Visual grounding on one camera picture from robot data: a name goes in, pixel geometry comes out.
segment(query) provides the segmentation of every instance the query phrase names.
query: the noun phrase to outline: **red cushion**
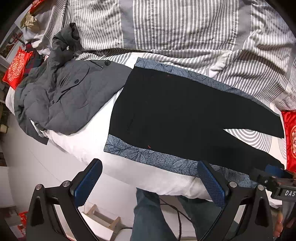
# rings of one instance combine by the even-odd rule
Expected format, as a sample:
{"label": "red cushion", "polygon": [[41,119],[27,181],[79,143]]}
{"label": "red cushion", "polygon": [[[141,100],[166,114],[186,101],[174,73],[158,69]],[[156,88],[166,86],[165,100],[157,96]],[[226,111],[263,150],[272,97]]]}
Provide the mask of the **red cushion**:
{"label": "red cushion", "polygon": [[282,111],[286,135],[287,170],[296,172],[296,112]]}
{"label": "red cushion", "polygon": [[42,3],[44,2],[45,0],[34,0],[32,2],[32,6],[29,10],[30,14],[34,14],[36,12],[36,10],[38,10],[40,8],[40,6],[42,5]]}
{"label": "red cushion", "polygon": [[32,54],[32,51],[27,53],[19,47],[17,54],[3,77],[3,81],[9,84],[13,89],[16,89],[22,81],[26,64],[29,62]]}

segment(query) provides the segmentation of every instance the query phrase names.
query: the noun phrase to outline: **black trousers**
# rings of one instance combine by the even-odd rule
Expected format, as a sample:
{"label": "black trousers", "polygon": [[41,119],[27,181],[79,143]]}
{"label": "black trousers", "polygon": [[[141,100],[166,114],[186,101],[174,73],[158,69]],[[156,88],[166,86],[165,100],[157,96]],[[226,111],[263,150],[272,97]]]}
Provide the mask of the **black trousers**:
{"label": "black trousers", "polygon": [[271,110],[239,95],[185,77],[134,67],[118,97],[109,134],[124,142],[249,174],[267,164],[283,167],[224,129],[284,137]]}

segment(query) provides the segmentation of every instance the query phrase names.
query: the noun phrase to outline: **jacket button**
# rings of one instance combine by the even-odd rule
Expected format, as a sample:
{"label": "jacket button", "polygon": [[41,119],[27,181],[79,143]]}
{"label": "jacket button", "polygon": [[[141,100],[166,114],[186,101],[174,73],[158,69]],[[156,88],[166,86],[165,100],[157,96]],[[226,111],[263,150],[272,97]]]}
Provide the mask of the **jacket button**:
{"label": "jacket button", "polygon": [[106,64],[106,65],[109,65],[110,63],[111,63],[110,60],[108,60],[108,59],[105,60],[105,64]]}

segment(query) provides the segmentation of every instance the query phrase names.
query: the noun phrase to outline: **bed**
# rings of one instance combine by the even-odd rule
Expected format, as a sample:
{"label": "bed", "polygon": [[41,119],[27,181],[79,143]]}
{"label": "bed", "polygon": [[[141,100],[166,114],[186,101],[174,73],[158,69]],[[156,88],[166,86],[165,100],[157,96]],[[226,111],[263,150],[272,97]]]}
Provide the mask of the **bed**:
{"label": "bed", "polygon": [[[280,114],[296,108],[296,48],[291,29],[267,2],[255,1],[49,1],[40,32],[24,31],[42,55],[51,39],[75,22],[84,52],[77,60],[109,59],[133,68],[137,58],[204,74],[238,88]],[[104,173],[158,194],[209,199],[201,180],[104,152],[116,93],[80,131],[40,135],[88,164],[103,162]],[[6,105],[13,110],[14,90]],[[226,129],[239,140],[286,165],[285,139],[245,129]]]}

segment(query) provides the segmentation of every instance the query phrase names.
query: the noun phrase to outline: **blue jeans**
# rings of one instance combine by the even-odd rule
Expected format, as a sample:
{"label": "blue jeans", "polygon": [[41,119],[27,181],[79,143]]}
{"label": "blue jeans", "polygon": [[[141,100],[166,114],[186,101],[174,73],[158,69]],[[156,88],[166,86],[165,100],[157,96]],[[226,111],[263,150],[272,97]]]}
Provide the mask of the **blue jeans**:
{"label": "blue jeans", "polygon": [[[172,230],[166,223],[160,208],[159,196],[137,188],[137,206],[134,209],[135,219],[130,241],[177,241]],[[191,219],[197,240],[206,233],[221,212],[221,208],[203,199],[188,199],[178,196],[178,200]],[[233,222],[231,231],[238,224]]]}

